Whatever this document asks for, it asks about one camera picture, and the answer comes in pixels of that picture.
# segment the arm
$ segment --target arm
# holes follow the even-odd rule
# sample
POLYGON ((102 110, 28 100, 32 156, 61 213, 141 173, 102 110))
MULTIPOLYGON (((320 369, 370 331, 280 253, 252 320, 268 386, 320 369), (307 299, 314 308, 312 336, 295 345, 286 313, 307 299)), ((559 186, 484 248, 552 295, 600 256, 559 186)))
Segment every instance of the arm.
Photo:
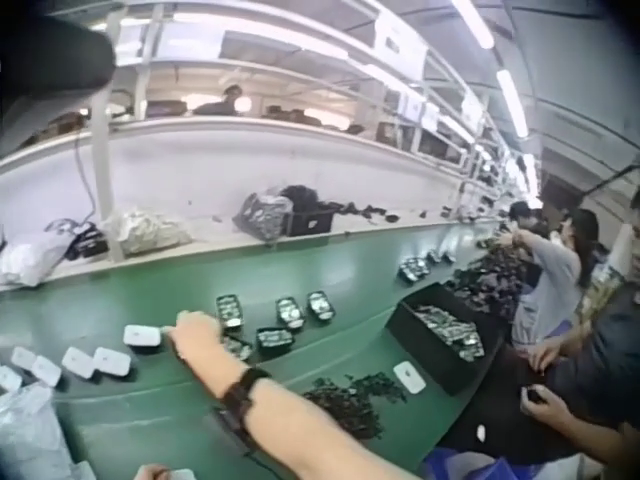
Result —
POLYGON ((591 322, 577 324, 560 337, 560 355, 565 357, 576 354, 582 348, 585 339, 591 335, 591 322))
POLYGON ((573 416, 566 403, 542 385, 533 388, 544 402, 534 403, 522 396, 524 411, 571 440, 578 449, 606 465, 632 470, 640 464, 640 432, 624 424, 620 431, 594 425, 573 416))
POLYGON ((618 432, 569 415, 558 423, 556 430, 571 440, 580 451, 608 466, 623 471, 638 466, 640 432, 627 424, 618 432))
MULTIPOLYGON (((181 313, 170 335, 178 354, 217 398, 248 368, 224 349, 218 322, 204 313, 181 313)), ((251 398, 249 433, 303 480, 416 478, 366 450, 324 411, 274 381, 258 381, 251 398)))

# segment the green conveyor belt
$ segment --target green conveyor belt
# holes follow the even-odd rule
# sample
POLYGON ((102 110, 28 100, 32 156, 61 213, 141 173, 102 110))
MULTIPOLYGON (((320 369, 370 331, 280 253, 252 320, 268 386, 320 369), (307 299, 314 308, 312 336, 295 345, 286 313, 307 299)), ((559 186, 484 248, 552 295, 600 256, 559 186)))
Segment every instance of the green conveyor belt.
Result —
MULTIPOLYGON (((453 232, 465 238, 458 266, 479 252, 474 233, 488 225, 430 227, 312 239, 280 244, 274 251, 251 247, 157 261, 45 284, 34 291, 0 294, 0 363, 15 345, 60 362, 73 345, 92 353, 102 346, 128 352, 127 324, 167 325, 180 310, 214 311, 219 295, 242 302, 245 338, 275 324, 277 298, 293 295, 304 304, 308 292, 324 290, 337 310, 329 326, 308 321, 295 350, 267 362, 290 389, 303 392, 314 379, 385 372, 408 359, 382 329, 409 289, 396 280, 400 261, 425 253, 453 232)), ((448 278, 450 267, 434 269, 431 281, 448 278)), ((57 408, 76 460, 89 460, 100 480, 133 477, 143 463, 191 468, 198 478, 267 479, 269 473, 232 453, 221 429, 207 418, 212 400, 176 359, 170 347, 134 357, 128 381, 85 382, 64 374, 57 408)), ((473 389, 446 395, 433 381, 407 404, 379 402, 381 440, 369 447, 415 470, 420 459, 460 414, 473 389)))

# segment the black plastic bin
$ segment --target black plastic bin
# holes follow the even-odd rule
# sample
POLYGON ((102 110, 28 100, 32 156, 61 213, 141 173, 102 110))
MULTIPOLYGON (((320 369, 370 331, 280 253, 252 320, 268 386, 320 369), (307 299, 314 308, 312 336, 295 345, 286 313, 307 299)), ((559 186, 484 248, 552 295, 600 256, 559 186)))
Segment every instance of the black plastic bin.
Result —
POLYGON ((405 297, 386 328, 449 395, 461 392, 482 375, 504 342, 504 326, 500 322, 474 312, 439 283, 405 297), (422 305, 440 308, 460 321, 475 323, 485 356, 474 362, 460 358, 415 314, 416 307, 422 305))
POLYGON ((287 237, 302 237, 329 233, 334 215, 335 209, 322 203, 313 212, 289 213, 282 222, 282 234, 287 237))

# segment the black wristwatch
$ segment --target black wristwatch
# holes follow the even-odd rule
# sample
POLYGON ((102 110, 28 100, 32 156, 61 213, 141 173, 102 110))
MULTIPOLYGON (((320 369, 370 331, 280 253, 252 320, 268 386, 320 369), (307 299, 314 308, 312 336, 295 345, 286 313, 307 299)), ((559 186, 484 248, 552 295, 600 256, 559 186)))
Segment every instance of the black wristwatch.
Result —
POLYGON ((261 378, 269 378, 269 375, 264 370, 259 368, 249 368, 246 370, 240 380, 229 387, 229 390, 222 397, 222 404, 227 408, 240 426, 246 430, 244 424, 244 418, 247 412, 253 405, 253 400, 249 397, 253 385, 261 378))

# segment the hand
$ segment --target hand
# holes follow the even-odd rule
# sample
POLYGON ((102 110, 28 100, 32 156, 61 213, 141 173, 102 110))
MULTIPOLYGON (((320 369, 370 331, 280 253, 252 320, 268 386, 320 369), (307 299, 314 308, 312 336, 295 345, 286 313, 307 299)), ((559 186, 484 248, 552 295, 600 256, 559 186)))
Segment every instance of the hand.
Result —
POLYGON ((176 326, 169 330, 178 356, 189 364, 220 346, 221 334, 218 319, 203 312, 180 312, 176 326))
POLYGON ((133 480, 169 480, 169 469, 162 465, 143 465, 133 480))
POLYGON ((510 247, 513 245, 513 234, 503 233, 498 237, 498 245, 501 247, 510 247))
POLYGON ((562 339, 550 338, 529 349, 529 366, 534 372, 544 371, 560 356, 562 339))
POLYGON ((571 412, 567 408, 567 404, 564 403, 559 396, 549 390, 543 385, 534 385, 532 388, 538 392, 540 397, 544 400, 544 403, 534 403, 527 398, 526 389, 522 389, 520 402, 522 409, 528 415, 549 425, 551 428, 556 428, 558 425, 571 418, 571 412))

